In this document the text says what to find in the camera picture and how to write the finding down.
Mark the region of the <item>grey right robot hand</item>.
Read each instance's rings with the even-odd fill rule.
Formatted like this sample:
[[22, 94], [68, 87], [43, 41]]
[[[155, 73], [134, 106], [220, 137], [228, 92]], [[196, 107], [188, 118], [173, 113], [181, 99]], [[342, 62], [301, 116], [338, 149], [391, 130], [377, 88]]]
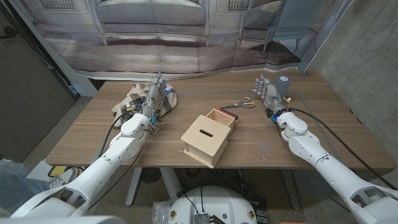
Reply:
[[255, 88], [252, 91], [259, 95], [266, 107], [268, 118], [277, 119], [282, 113], [287, 112], [287, 107], [282, 102], [282, 97], [274, 84], [268, 78], [261, 75], [255, 80]]

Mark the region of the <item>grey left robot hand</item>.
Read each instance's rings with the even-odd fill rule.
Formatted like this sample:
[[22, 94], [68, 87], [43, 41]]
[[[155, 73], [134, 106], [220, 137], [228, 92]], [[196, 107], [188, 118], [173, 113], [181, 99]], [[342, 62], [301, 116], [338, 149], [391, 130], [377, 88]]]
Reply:
[[161, 78], [159, 72], [150, 85], [145, 102], [142, 104], [142, 113], [148, 118], [159, 118], [173, 109], [175, 93], [167, 84], [166, 79]]

